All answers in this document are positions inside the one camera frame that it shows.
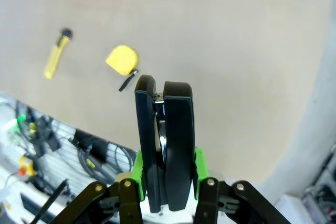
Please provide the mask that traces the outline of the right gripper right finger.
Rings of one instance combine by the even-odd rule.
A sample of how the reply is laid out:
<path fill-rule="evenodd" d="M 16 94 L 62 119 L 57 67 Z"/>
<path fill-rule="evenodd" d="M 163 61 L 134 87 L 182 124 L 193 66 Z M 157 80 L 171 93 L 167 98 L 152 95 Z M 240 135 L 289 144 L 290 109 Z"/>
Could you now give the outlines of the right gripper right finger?
<path fill-rule="evenodd" d="M 193 185 L 197 200 L 194 223 L 217 223 L 219 212 L 239 224 L 290 222 L 250 182 L 239 180 L 229 185 L 211 177 L 201 148 L 195 149 Z"/>

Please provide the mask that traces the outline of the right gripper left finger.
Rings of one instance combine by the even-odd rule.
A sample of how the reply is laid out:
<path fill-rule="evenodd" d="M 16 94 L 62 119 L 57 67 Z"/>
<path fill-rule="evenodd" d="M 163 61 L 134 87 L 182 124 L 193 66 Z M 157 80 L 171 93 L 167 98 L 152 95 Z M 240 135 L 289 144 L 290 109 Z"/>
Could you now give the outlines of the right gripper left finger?
<path fill-rule="evenodd" d="M 142 153 L 126 178 L 107 186 L 90 183 L 52 223 L 107 223 L 114 215 L 119 223 L 143 223 L 140 202 L 144 201 Z"/>

